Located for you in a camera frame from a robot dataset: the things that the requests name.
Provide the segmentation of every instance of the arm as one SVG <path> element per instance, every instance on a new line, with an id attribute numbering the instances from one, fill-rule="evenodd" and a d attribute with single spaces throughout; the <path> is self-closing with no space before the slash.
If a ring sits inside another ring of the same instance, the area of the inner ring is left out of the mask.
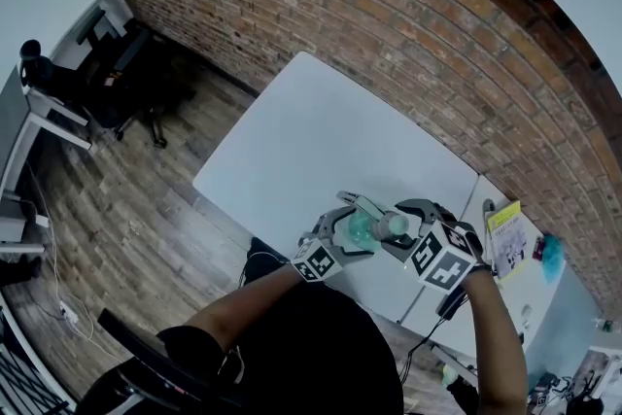
<path id="1" fill-rule="evenodd" d="M 472 273 L 463 281 L 475 324 L 480 415 L 525 415 L 527 367 L 514 324 L 492 275 Z"/>
<path id="2" fill-rule="evenodd" d="M 293 266 L 286 264 L 248 286 L 217 299 L 190 318 L 186 325 L 205 330 L 226 352 L 252 322 L 300 282 L 303 282 L 300 274 Z"/>

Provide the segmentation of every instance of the power strip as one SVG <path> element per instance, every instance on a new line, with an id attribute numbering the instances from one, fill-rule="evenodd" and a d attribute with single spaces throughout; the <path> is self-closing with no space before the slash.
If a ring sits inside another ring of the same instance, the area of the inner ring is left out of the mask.
<path id="1" fill-rule="evenodd" d="M 70 324 L 75 325 L 80 320 L 76 312 L 72 310 L 69 306 L 67 306 L 63 301 L 60 301 L 60 313 L 63 317 L 69 320 Z"/>

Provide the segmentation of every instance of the white cable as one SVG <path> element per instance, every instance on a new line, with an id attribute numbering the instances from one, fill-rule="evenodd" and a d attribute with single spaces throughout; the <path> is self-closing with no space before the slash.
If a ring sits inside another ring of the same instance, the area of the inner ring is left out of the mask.
<path id="1" fill-rule="evenodd" d="M 58 306 L 60 307 L 60 295 L 59 295 L 59 292 L 58 292 L 58 288 L 59 288 L 58 261 L 57 261 L 58 248 L 56 246 L 56 235 L 54 233 L 54 223 L 52 222 L 52 216 L 50 214 L 50 209 L 48 208 L 48 203 L 46 202 L 46 198 L 43 195 L 43 191 L 41 190 L 41 186 L 39 185 L 39 181 L 37 180 L 37 177 L 35 176 L 34 171 L 32 171 L 32 168 L 30 167 L 30 163 L 28 161 L 26 161 L 26 166 L 28 166 L 28 170 L 30 171 L 30 175 L 32 175 L 32 180 L 34 181 L 35 187 L 37 188 L 37 192 L 39 193 L 39 197 L 41 197 L 41 201 L 43 202 L 43 207 L 46 210 L 46 216 L 48 217 L 48 220 L 50 221 L 50 233 L 51 233 L 51 236 L 52 236 L 52 251 L 53 251 L 53 265 L 52 265 L 52 268 L 53 268 L 53 271 L 54 271 L 56 301 L 58 301 Z M 92 337 L 93 337 L 93 334 L 95 333 L 95 323 L 91 319 L 90 314 L 88 313 L 88 310 L 86 309 L 86 305 L 84 304 L 84 302 L 79 297 L 77 297 L 76 295 L 71 294 L 69 291 L 67 291 L 67 295 L 69 295 L 70 297 L 73 297 L 78 302 L 80 302 L 80 304 L 82 304 L 82 307 L 85 310 L 86 317 L 90 321 L 90 334 L 86 335 L 85 333 L 79 331 L 78 328 L 74 327 L 74 325 L 67 319 L 66 315 L 63 313 L 63 316 L 65 317 L 65 321 L 67 322 L 67 324 L 69 324 L 69 328 L 73 332 L 78 334 L 80 337 L 83 337 L 84 339 L 86 339 L 88 342 L 92 342 L 100 350 L 102 350 L 104 353 L 106 353 L 106 355 L 108 355 L 111 358 L 114 358 L 115 360 L 117 360 L 120 363 L 121 360 L 119 360 L 116 356 L 111 355 L 110 353 L 108 353 L 108 351 L 106 351 L 102 346 L 100 346 L 98 343 L 96 343 L 93 340 Z"/>

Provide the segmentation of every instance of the black shirt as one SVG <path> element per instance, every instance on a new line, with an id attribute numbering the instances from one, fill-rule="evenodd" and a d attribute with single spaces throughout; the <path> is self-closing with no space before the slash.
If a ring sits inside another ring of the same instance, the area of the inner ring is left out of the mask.
<path id="1" fill-rule="evenodd" d="M 207 332 L 178 327 L 158 337 L 175 363 L 217 378 L 225 354 Z M 359 305 L 324 284 L 289 291 L 238 346 L 244 413 L 403 413 L 396 363 L 384 337 Z M 93 406 L 89 397 L 102 390 L 92 388 L 83 407 Z M 149 402 L 129 413 L 169 412 Z"/>

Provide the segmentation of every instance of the brick wall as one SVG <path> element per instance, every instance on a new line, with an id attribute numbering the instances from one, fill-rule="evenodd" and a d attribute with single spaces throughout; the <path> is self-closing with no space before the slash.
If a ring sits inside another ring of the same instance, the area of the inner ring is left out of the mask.
<path id="1" fill-rule="evenodd" d="M 299 51 L 344 72 L 520 198 L 620 317 L 622 99 L 552 0 L 127 1 L 259 90 Z"/>

